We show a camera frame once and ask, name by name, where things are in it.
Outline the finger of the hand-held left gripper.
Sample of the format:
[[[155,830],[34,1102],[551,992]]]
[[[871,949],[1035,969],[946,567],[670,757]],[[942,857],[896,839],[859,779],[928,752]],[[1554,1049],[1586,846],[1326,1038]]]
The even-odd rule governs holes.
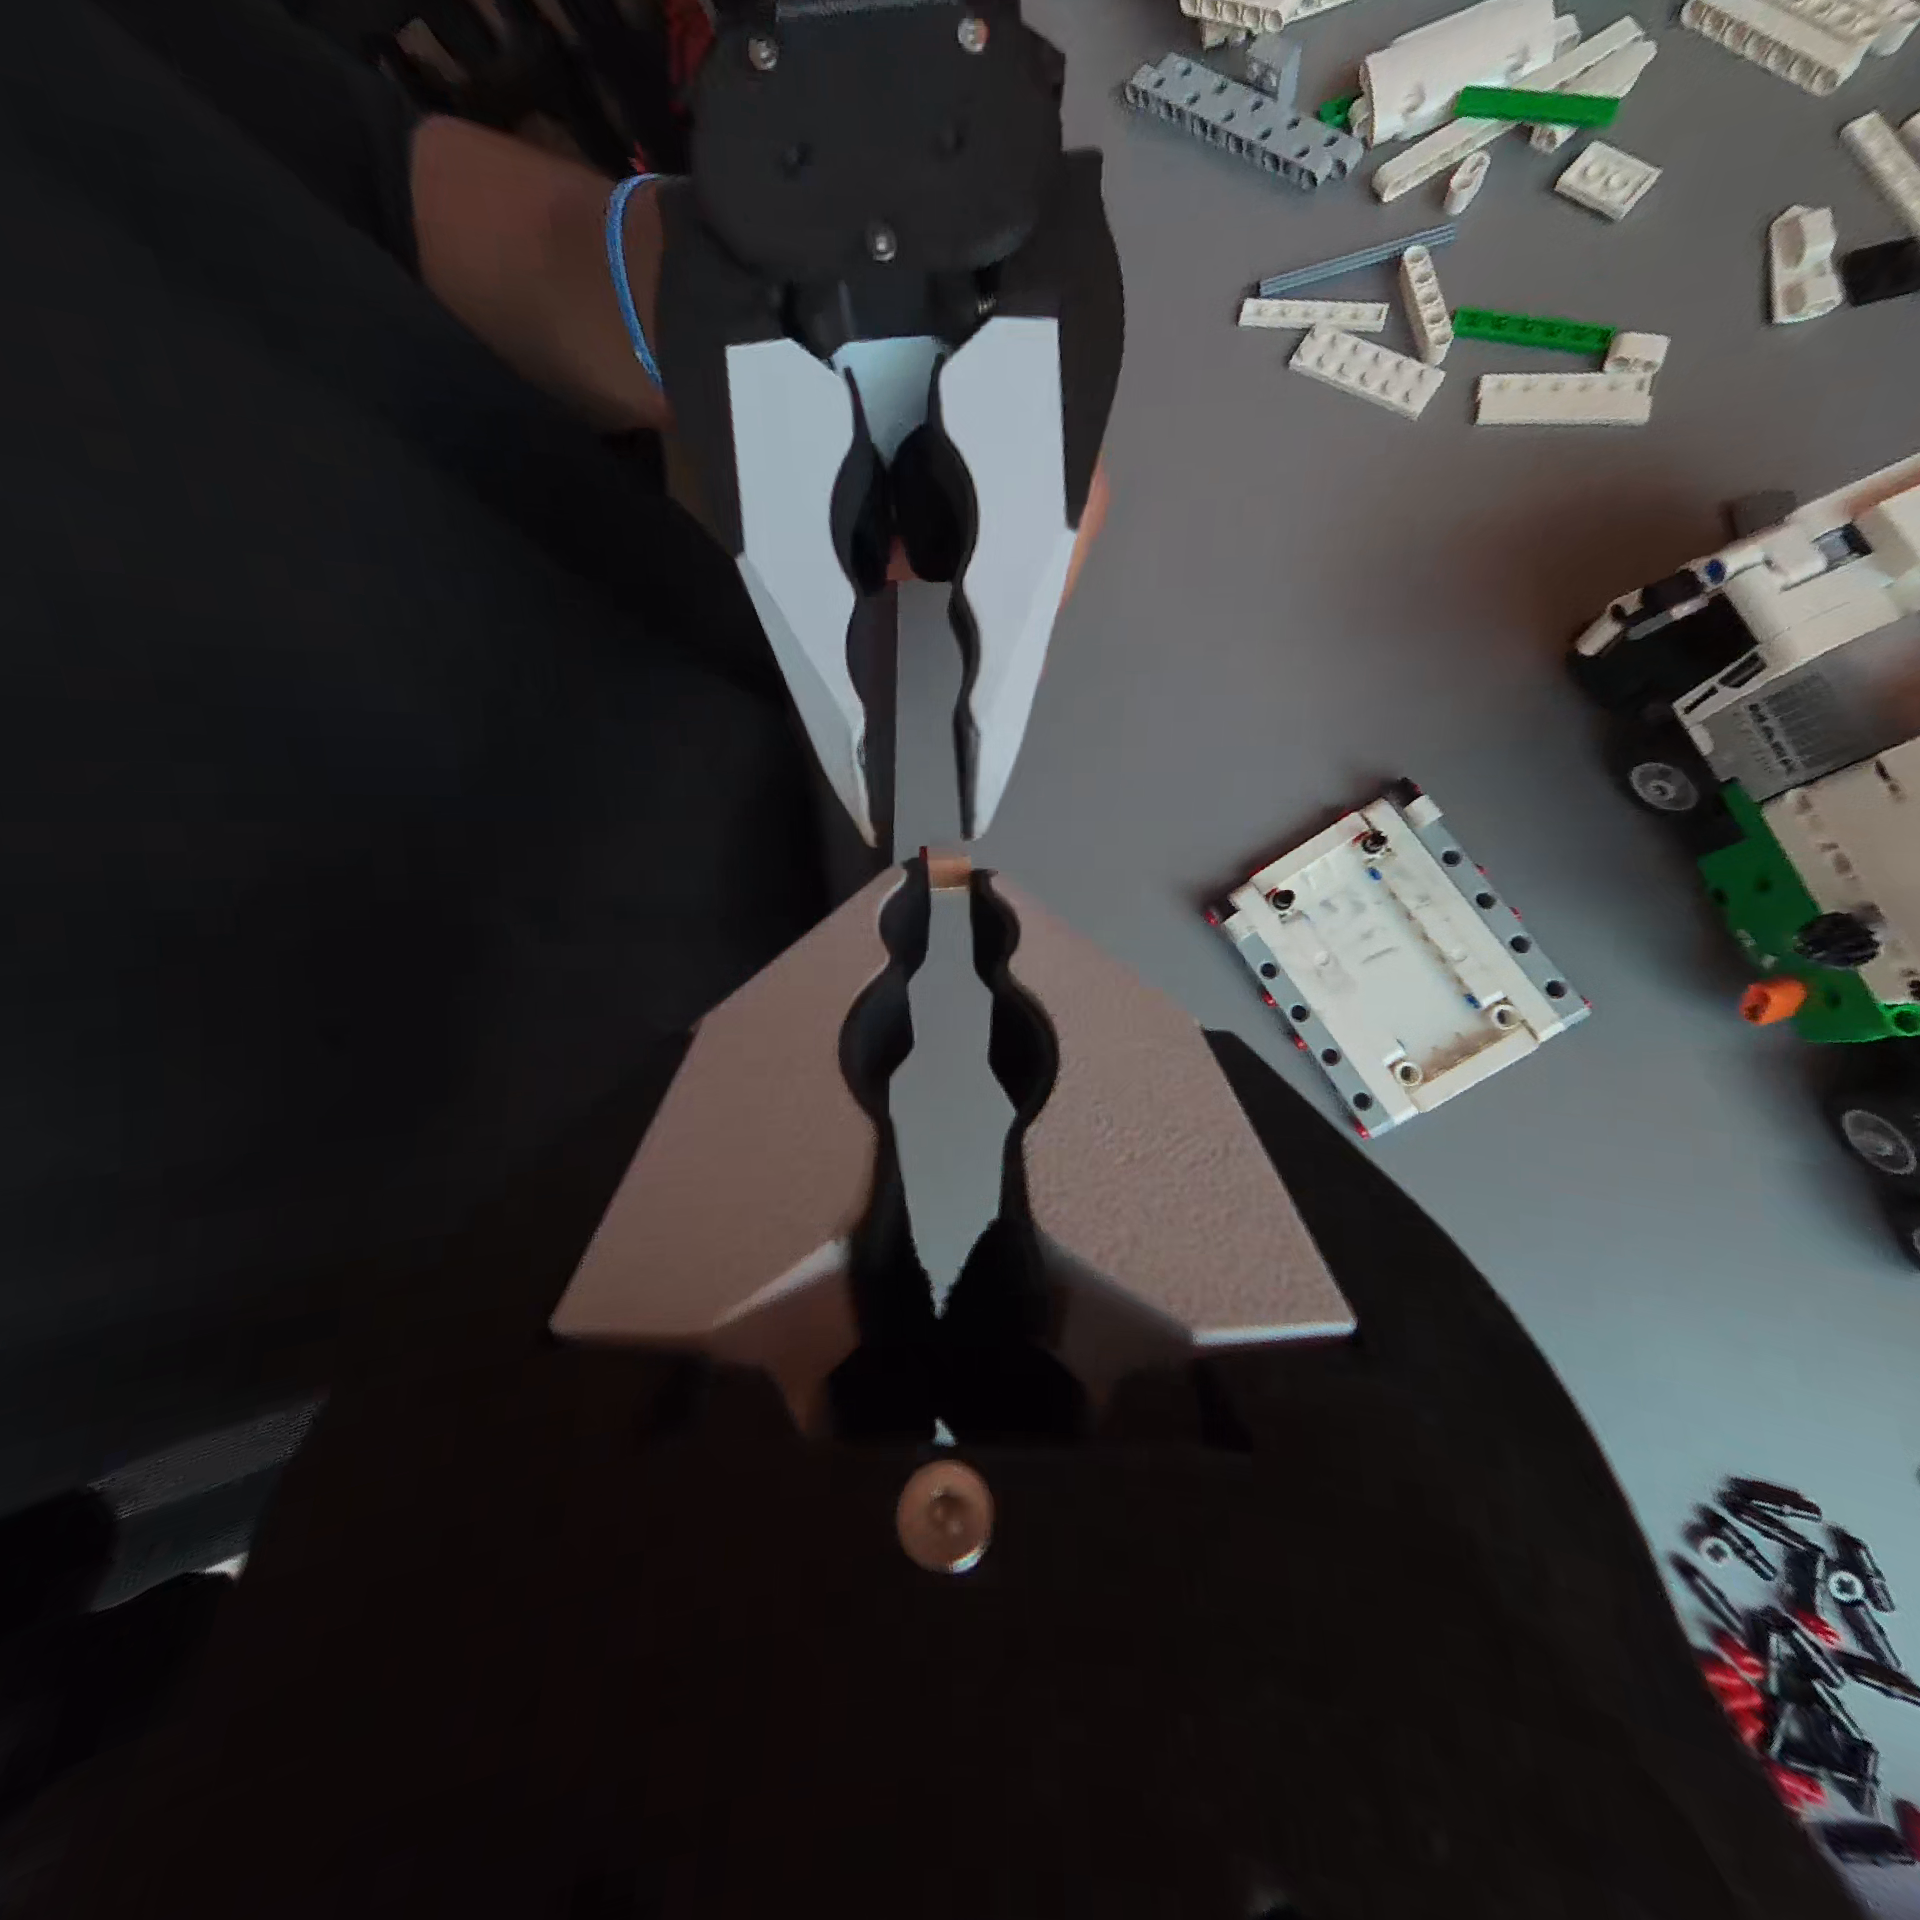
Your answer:
[[[1040,690],[1072,558],[1061,331],[1056,320],[987,320],[949,350],[907,334],[901,427],[935,427],[971,489],[971,537],[951,576],[951,624],[967,674],[953,711],[960,825],[967,841],[992,818],[1017,768]]]
[[[800,343],[727,347],[736,569],[807,741],[871,850],[894,846],[896,594],[853,565],[873,443],[857,389]]]

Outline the grey lego beam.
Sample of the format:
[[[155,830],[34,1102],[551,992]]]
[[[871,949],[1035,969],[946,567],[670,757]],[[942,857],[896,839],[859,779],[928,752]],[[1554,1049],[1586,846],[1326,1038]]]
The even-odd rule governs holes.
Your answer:
[[[1120,85],[1120,101],[1301,190],[1346,181],[1367,155],[1355,133],[1186,55],[1141,64]]]

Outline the person's left forearm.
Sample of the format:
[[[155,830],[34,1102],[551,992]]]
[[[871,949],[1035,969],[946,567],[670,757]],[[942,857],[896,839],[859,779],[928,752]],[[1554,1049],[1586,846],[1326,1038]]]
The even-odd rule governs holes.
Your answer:
[[[409,155],[423,283],[512,373],[613,434],[672,427],[626,345],[603,251],[613,183],[581,160],[432,114]],[[656,345],[661,183],[629,210],[629,265]]]

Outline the blue wristband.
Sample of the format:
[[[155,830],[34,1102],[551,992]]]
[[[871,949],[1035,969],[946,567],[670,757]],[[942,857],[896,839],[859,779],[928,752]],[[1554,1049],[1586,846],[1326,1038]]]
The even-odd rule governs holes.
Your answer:
[[[615,311],[633,363],[647,375],[649,384],[658,393],[665,393],[665,377],[633,290],[633,272],[629,265],[629,210],[640,192],[661,185],[663,181],[665,176],[656,171],[629,174],[608,192],[601,222],[608,286],[613,290]]]

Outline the pile of white lego bricks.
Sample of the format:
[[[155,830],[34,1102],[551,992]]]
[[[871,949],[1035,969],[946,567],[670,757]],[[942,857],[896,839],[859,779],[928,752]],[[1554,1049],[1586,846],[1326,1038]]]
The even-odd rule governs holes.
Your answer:
[[[1429,183],[1442,183],[1445,224],[1456,224],[1458,215],[1474,203],[1495,146],[1522,133],[1536,153],[1559,153],[1570,139],[1582,142],[1552,183],[1552,192],[1566,203],[1609,224],[1618,224],[1643,203],[1664,169],[1600,139],[1598,133],[1607,128],[1529,128],[1499,119],[1456,117],[1454,98],[1465,87],[1566,89],[1611,91],[1623,105],[1659,53],[1659,41],[1650,30],[1655,7],[1671,14],[1680,30],[1753,64],[1813,101],[1831,98],[1865,59],[1895,57],[1915,37],[1915,5],[1593,5],[1621,9],[1602,18],[1593,32],[1589,32],[1591,21],[1577,14],[1579,5],[1465,5],[1378,46],[1358,62],[1355,87],[1303,110],[1296,30],[1346,5],[1177,7],[1193,23],[1200,48],[1195,55],[1175,55],[1289,98],[1296,112],[1310,112],[1323,123],[1355,133],[1367,155],[1383,153],[1367,183],[1381,206],[1399,203]],[[1438,366],[1456,338],[1433,272],[1433,251],[1438,247],[1431,251],[1415,247],[1385,261],[1399,277],[1399,295],[1415,343],[1413,359],[1381,352],[1374,373],[1321,377],[1351,393],[1369,393],[1403,416],[1417,416],[1424,409],[1429,391],[1440,379]],[[1787,208],[1769,229],[1767,254],[1771,325],[1817,320],[1842,309],[1845,297],[1833,265],[1833,215],[1826,208]],[[1259,299],[1253,288],[1239,302],[1237,325],[1241,329],[1317,329],[1323,336],[1335,329],[1378,331],[1385,325],[1381,302],[1310,297],[1307,290],[1328,283],[1278,299]],[[1575,421],[1639,425],[1648,418],[1643,395],[1662,359],[1664,341],[1616,331],[1605,366],[1614,375],[1614,389],[1625,386],[1639,393],[1637,398],[1595,400],[1593,395],[1609,382],[1600,375],[1582,375],[1570,379],[1563,393],[1584,393],[1586,400],[1513,402],[1497,414],[1495,402],[1488,400],[1490,391],[1506,386],[1511,395],[1547,393],[1552,382],[1545,377],[1486,379],[1479,389],[1479,418],[1509,425],[1570,425]],[[1399,373],[1383,373],[1387,366],[1408,373],[1415,400],[1385,398],[1390,384],[1401,382]]]

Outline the white green lego truck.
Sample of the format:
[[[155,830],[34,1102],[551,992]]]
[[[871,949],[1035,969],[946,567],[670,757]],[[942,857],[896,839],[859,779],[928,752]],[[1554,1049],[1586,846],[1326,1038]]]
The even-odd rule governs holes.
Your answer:
[[[1824,1122],[1915,1264],[1918,457],[1728,523],[1611,599],[1568,672],[1742,953],[1739,1017],[1829,1056]]]

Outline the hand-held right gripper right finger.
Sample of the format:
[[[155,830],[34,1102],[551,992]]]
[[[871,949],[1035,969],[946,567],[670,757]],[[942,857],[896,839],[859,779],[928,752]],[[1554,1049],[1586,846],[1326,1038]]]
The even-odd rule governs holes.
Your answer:
[[[969,880],[1040,1342],[1351,1337],[1358,1314],[1202,1026],[1022,887]]]

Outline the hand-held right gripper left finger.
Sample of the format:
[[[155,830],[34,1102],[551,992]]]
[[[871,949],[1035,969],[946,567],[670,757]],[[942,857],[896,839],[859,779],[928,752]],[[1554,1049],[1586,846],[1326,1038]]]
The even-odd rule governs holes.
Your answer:
[[[549,1328],[581,1346],[663,1353],[853,1353],[853,1241],[878,1177],[878,1122],[843,1033],[914,919],[905,862],[697,1022],[683,1061],[576,1264]]]

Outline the person's dark clothing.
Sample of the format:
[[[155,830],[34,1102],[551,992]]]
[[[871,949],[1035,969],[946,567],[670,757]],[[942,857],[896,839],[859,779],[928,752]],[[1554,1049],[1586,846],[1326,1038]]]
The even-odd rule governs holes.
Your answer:
[[[5,1511],[293,1397],[857,875],[665,432],[427,290],[432,114],[5,5]]]

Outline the pile of small lego pins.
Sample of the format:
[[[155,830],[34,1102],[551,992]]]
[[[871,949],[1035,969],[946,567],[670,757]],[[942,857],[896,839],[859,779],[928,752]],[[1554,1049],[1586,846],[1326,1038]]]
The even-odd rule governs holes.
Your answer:
[[[1856,1698],[1915,1707],[1899,1602],[1867,1538],[1776,1479],[1728,1477],[1669,1561],[1694,1657],[1742,1751],[1838,1867],[1915,1877],[1915,1797],[1888,1787]]]

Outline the grey lego axle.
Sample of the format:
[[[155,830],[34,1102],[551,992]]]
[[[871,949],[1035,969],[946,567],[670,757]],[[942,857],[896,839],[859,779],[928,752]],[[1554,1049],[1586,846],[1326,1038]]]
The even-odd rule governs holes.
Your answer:
[[[1259,283],[1255,286],[1255,297],[1278,299],[1278,297],[1298,295],[1301,290],[1305,290],[1310,286],[1326,283],[1326,281],[1349,277],[1349,274],[1355,274],[1355,272],[1365,272],[1365,270],[1371,270],[1374,265],[1381,265],[1385,261],[1394,261],[1410,249],[1426,249],[1426,251],[1442,249],[1442,247],[1451,245],[1454,240],[1456,240],[1456,224],[1454,222],[1438,224],[1438,226],[1426,226],[1426,229],[1419,229],[1419,231],[1408,231],[1408,233],[1394,235],[1390,240],[1374,242],[1369,247],[1358,247],[1358,249],[1342,251],[1342,254],[1335,254],[1335,256],[1323,256],[1323,258],[1303,263],[1301,267],[1291,267],[1291,270],[1269,274],[1269,277],[1259,279]]]

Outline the white lego panel assembly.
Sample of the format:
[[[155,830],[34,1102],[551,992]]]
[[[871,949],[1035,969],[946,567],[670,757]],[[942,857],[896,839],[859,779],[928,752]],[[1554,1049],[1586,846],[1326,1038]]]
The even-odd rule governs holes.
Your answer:
[[[1360,1141],[1435,1113],[1593,1010],[1410,779],[1202,914]]]

